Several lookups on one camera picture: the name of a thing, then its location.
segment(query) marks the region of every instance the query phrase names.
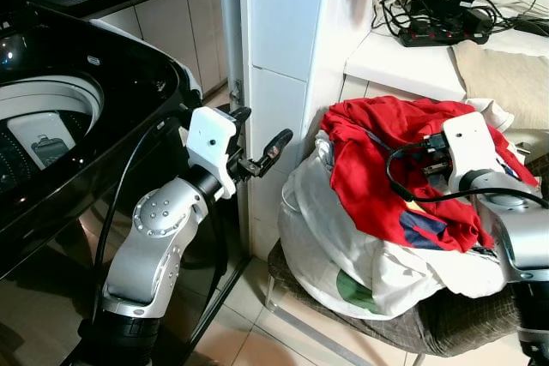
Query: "tiled floor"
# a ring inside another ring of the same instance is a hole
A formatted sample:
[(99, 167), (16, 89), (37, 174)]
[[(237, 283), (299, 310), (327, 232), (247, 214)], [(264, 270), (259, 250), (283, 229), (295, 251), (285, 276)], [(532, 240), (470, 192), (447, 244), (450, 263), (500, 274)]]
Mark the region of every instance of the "tiled floor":
[[(254, 259), (238, 280), (196, 351), (224, 366), (353, 366), (263, 306), (267, 264)], [(412, 366), (415, 355), (354, 332), (275, 290), (279, 307), (344, 346), (372, 366)], [(526, 366), (511, 335), (459, 357), (427, 357), (423, 366)]]
[(204, 104), (208, 107), (218, 107), (230, 102), (229, 98), (229, 86), (224, 86), (217, 89), (205, 100)]

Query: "red shirt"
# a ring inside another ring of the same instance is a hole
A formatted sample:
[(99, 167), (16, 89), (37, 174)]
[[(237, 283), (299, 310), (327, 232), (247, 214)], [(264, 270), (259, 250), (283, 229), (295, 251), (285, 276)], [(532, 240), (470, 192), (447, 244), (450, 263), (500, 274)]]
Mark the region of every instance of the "red shirt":
[[(440, 133), (442, 123), (474, 111), (457, 102), (414, 102), (393, 97), (354, 99), (335, 104), (323, 117), (321, 127), (335, 144), (335, 167), (330, 185), (340, 198), (357, 229), (408, 247), (424, 249), (471, 249), (477, 241), (492, 247), (492, 237), (482, 229), (474, 209), (457, 199), (421, 203), (424, 212), (412, 210), (389, 187), (385, 162), (390, 149), (421, 141), (424, 135)], [(536, 185), (528, 169), (507, 150), (508, 142), (488, 126), (496, 152), (527, 184)], [(377, 136), (380, 144), (368, 136)], [(440, 195), (410, 158), (395, 159), (395, 180), (418, 197)]]

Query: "beige cloth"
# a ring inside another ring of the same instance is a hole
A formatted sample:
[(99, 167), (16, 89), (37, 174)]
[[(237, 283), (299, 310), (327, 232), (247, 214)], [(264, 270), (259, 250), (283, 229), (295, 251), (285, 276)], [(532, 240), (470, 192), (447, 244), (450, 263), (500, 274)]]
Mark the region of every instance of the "beige cloth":
[(515, 115), (514, 129), (549, 129), (549, 59), (453, 45), (467, 98), (495, 99)]

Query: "blue fabric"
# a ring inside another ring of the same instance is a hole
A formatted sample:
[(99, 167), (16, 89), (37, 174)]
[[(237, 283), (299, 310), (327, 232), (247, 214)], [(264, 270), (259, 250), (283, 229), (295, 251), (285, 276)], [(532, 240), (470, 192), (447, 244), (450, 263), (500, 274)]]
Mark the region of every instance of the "blue fabric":
[(427, 239), (421, 233), (417, 232), (416, 228), (439, 235), (446, 229), (446, 224), (444, 222), (430, 219), (422, 214), (414, 213), (409, 210), (402, 211), (399, 222), (402, 229), (404, 229), (404, 238), (414, 247), (418, 249), (443, 250), (432, 240)]

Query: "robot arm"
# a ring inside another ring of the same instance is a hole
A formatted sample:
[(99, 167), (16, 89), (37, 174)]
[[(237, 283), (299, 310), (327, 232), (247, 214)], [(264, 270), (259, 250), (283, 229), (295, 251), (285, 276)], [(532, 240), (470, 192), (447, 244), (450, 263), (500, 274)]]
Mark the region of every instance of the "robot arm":
[(210, 205), (230, 198), (236, 184), (262, 177), (292, 139), (280, 132), (255, 162), (238, 147), (238, 132), (250, 115), (195, 109), (187, 149), (191, 168), (136, 205), (130, 234), (116, 253), (93, 324), (85, 321), (74, 365), (147, 366), (178, 278), (183, 253), (208, 215)]
[(426, 136), (412, 147), (437, 153), (437, 165), (426, 174), (451, 165), (451, 195), (419, 199), (387, 174), (395, 192), (407, 201), (443, 201), (471, 195), (486, 231), (494, 237), (504, 276), (511, 285), (520, 316), (518, 336), (531, 365), (549, 365), (549, 204), (533, 188), (510, 176), (497, 159), (484, 118), (477, 112), (443, 124), (441, 135)]

